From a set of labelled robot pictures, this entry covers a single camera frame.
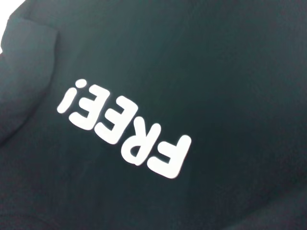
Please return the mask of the black shirt with FREE print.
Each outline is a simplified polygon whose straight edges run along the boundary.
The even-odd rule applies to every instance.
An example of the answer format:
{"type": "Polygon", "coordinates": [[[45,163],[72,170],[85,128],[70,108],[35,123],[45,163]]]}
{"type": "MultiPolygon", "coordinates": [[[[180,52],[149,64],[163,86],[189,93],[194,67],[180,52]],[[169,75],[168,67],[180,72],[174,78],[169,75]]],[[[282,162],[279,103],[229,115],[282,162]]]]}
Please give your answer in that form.
{"type": "Polygon", "coordinates": [[[0,230],[307,230],[307,0],[25,0],[0,54],[0,230]]]}

